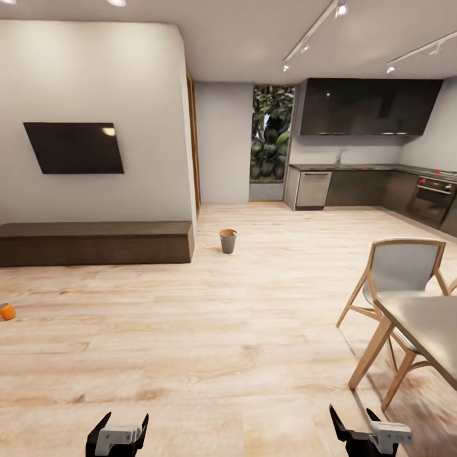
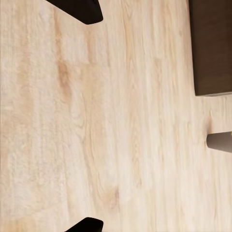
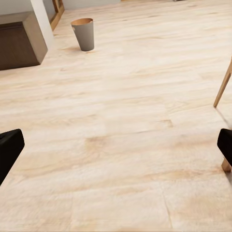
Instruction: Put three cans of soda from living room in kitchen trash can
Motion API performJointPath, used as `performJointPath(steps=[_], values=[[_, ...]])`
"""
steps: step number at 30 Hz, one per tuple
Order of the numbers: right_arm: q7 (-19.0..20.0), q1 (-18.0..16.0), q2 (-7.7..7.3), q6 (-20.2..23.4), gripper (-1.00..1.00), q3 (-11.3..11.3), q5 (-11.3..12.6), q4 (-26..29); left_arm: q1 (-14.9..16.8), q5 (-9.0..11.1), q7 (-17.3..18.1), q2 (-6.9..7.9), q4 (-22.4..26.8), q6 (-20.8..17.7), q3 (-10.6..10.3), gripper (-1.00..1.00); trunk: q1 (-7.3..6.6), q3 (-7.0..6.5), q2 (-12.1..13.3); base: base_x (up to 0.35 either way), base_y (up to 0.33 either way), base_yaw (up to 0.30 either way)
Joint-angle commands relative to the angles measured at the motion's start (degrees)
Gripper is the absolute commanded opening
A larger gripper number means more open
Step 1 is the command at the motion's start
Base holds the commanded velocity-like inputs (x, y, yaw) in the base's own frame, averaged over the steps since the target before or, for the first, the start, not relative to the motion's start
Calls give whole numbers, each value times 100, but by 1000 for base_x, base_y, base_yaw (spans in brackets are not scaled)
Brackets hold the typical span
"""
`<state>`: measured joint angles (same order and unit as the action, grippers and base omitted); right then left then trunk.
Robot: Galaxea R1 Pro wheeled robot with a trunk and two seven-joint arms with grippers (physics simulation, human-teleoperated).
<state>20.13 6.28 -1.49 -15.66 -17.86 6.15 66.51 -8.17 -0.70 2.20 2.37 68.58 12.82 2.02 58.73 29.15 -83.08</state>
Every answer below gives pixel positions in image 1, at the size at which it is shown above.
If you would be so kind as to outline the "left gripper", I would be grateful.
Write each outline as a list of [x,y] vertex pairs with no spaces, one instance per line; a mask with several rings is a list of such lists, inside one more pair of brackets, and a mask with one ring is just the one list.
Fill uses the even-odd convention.
[[137,449],[143,448],[143,443],[146,436],[147,425],[149,422],[149,414],[146,415],[142,423],[142,433],[141,437],[136,440],[136,442],[131,442],[129,445],[125,444],[116,444],[112,446],[109,454],[107,456],[95,456],[96,443],[99,436],[99,431],[107,426],[107,421],[109,420],[112,412],[109,412],[104,416],[102,421],[100,421],[96,427],[88,435],[88,441],[86,442],[85,447],[85,457],[135,457]]

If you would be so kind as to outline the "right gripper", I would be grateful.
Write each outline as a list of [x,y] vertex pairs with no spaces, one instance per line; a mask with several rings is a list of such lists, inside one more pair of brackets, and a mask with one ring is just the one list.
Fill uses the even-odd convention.
[[[329,407],[334,429],[340,441],[346,441],[346,450],[349,457],[395,457],[399,444],[393,444],[393,454],[380,454],[378,448],[369,439],[368,432],[353,432],[346,430],[332,405]],[[381,421],[372,410],[366,408],[366,412],[373,421]]]

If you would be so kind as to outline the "trash can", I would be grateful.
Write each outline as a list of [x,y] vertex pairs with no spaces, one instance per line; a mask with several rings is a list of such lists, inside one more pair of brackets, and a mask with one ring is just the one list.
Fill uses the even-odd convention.
[[222,230],[220,232],[220,239],[224,254],[232,254],[234,252],[236,236],[237,234],[235,230]]

